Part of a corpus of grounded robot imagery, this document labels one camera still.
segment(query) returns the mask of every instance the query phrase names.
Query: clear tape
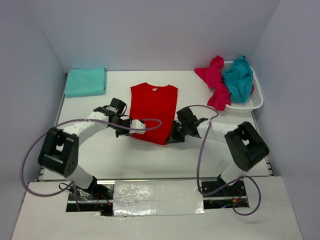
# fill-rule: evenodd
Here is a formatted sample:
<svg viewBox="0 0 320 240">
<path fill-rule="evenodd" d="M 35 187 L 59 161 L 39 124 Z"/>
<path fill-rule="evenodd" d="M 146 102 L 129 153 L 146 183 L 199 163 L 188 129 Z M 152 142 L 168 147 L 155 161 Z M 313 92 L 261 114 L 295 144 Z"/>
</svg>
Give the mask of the clear tape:
<svg viewBox="0 0 320 240">
<path fill-rule="evenodd" d="M 115 216 L 195 215 L 204 213 L 195 180 L 116 181 Z"/>
</svg>

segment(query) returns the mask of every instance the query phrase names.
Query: laundry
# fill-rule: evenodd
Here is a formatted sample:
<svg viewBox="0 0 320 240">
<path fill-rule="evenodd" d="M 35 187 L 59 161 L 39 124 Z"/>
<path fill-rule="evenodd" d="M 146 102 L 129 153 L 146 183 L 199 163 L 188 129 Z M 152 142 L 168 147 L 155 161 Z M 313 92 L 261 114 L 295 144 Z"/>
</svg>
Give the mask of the laundry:
<svg viewBox="0 0 320 240">
<path fill-rule="evenodd" d="M 134 119 L 159 119 L 161 127 L 144 134 L 132 134 L 132 137 L 159 144 L 167 145 L 176 115 L 178 88 L 172 85 L 153 86 L 141 83 L 131 87 L 130 117 Z M 146 128 L 158 125 L 156 121 L 145 121 Z"/>
<path fill-rule="evenodd" d="M 106 69 L 71 69 L 66 79 L 66 98 L 103 95 L 106 93 Z"/>
<path fill-rule="evenodd" d="M 230 93 L 224 84 L 221 69 L 224 66 L 224 59 L 216 56 L 211 60 L 210 66 L 205 68 L 196 68 L 194 72 L 208 85 L 209 88 L 215 89 L 212 97 L 207 102 L 208 106 L 216 110 L 223 111 L 226 105 L 230 105 Z"/>
<path fill-rule="evenodd" d="M 230 99 L 234 103 L 245 103 L 253 89 L 253 71 L 246 60 L 241 56 L 231 67 L 223 72 L 223 81 L 230 92 Z"/>
</svg>

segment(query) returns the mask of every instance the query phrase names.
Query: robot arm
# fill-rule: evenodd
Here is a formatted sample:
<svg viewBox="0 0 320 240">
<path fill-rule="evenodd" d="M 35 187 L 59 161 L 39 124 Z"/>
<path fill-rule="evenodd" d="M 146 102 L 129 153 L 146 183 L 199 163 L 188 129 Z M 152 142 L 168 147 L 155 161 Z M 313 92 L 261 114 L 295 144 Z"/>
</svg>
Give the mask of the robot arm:
<svg viewBox="0 0 320 240">
<path fill-rule="evenodd" d="M 174 121 L 168 143 L 185 141 L 185 136 L 203 138 L 209 127 L 207 118 L 197 119 L 189 107 L 177 112 L 178 121 Z M 240 125 L 214 122 L 210 125 L 208 139 L 226 143 L 233 163 L 218 176 L 220 185 L 224 185 L 245 175 L 257 163 L 269 154 L 269 148 L 249 122 Z"/>
<path fill-rule="evenodd" d="M 109 189 L 97 184 L 97 179 L 78 165 L 78 151 L 83 142 L 108 127 L 115 129 L 117 137 L 143 134 L 146 127 L 143 122 L 121 114 L 125 106 L 124 102 L 113 98 L 110 105 L 93 110 L 87 117 L 88 121 L 77 122 L 63 129 L 52 127 L 46 134 L 38 163 L 74 182 L 92 196 L 103 194 L 108 197 Z M 105 122 L 138 130 L 126 130 Z"/>
</svg>

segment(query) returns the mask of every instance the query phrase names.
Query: folded cloth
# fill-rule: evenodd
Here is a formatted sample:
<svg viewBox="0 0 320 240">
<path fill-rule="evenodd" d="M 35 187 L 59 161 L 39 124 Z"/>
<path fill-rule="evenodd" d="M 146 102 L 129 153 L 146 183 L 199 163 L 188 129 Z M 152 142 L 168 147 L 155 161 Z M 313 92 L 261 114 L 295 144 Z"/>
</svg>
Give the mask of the folded cloth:
<svg viewBox="0 0 320 240">
<path fill-rule="evenodd" d="M 253 91 L 253 71 L 246 60 L 241 56 L 231 67 L 223 72 L 223 81 L 230 92 L 230 99 L 234 103 L 245 103 Z"/>
<path fill-rule="evenodd" d="M 230 93 L 222 80 L 221 69 L 225 62 L 223 57 L 216 56 L 211 60 L 210 67 L 196 68 L 194 72 L 208 85 L 215 89 L 207 105 L 214 107 L 218 111 L 223 111 L 226 105 L 230 105 Z"/>
<path fill-rule="evenodd" d="M 66 98 L 103 95 L 106 92 L 106 69 L 71 69 L 66 79 Z"/>
</svg>

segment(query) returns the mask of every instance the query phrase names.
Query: pink cloth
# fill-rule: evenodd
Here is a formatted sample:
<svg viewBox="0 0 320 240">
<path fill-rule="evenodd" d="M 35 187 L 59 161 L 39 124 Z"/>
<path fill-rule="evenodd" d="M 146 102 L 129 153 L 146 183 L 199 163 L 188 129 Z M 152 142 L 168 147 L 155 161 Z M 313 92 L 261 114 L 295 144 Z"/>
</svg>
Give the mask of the pink cloth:
<svg viewBox="0 0 320 240">
<path fill-rule="evenodd" d="M 215 89 L 207 105 L 214 107 L 218 111 L 223 111 L 226 105 L 231 105 L 230 93 L 222 80 L 221 69 L 224 66 L 224 58 L 216 56 L 211 60 L 208 68 L 196 68 L 194 72 L 208 85 Z"/>
</svg>

